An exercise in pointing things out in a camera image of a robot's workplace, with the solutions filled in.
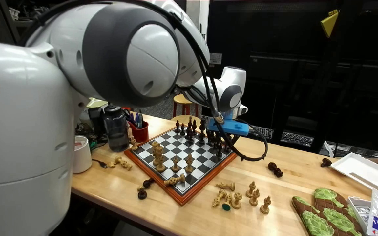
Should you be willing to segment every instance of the pen holder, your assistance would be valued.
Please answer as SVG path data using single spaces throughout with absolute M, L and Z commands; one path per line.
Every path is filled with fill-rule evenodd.
M 148 123 L 143 121 L 142 128 L 135 127 L 131 122 L 128 122 L 131 126 L 132 136 L 134 136 L 135 140 L 138 143 L 144 142 L 148 140 Z

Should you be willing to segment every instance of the white container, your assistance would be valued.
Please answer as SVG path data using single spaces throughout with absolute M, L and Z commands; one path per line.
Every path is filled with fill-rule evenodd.
M 91 153 L 88 139 L 84 136 L 75 136 L 73 173 L 81 173 L 91 166 Z

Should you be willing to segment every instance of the white tray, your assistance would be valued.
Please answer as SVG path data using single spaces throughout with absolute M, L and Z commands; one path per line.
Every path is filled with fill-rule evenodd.
M 351 152 L 330 167 L 370 189 L 378 190 L 378 164 L 363 158 L 361 155 Z

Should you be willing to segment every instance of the wooden table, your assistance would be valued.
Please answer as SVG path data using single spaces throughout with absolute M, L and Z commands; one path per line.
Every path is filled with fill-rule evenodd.
M 150 124 L 150 138 L 175 126 L 173 121 L 148 115 L 144 120 Z M 235 146 L 249 157 L 258 157 L 264 151 L 263 143 L 253 139 L 240 138 Z M 108 145 L 95 150 L 92 157 L 108 163 L 118 155 L 130 162 L 123 153 L 110 151 Z M 103 169 L 93 162 L 89 170 L 73 176 L 72 192 L 165 235 L 301 236 L 307 233 L 291 206 L 294 195 L 311 202 L 314 190 L 326 187 L 344 197 L 371 198 L 371 191 L 366 187 L 330 168 L 321 168 L 323 157 L 269 144 L 265 160 L 242 162 L 237 157 L 184 206 L 179 206 L 156 184 L 147 190 L 147 199 L 139 200 L 137 187 L 149 177 L 136 165 L 127 171 L 120 166 Z M 283 171 L 282 178 L 276 178 L 267 169 L 269 162 L 275 162 Z M 241 209 L 227 212 L 220 206 L 211 207 L 219 191 L 214 184 L 222 181 L 236 182 L 235 192 L 243 194 Z M 257 207 L 251 206 L 249 198 L 244 195 L 252 181 L 256 182 L 261 193 Z M 259 207 L 268 195 L 272 204 L 269 215 L 264 215 Z

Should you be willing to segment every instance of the oven mitt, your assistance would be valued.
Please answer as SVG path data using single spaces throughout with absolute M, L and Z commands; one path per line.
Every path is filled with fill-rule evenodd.
M 314 206 L 298 196 L 292 204 L 311 236 L 361 236 L 363 230 L 345 198 L 328 188 L 317 188 Z

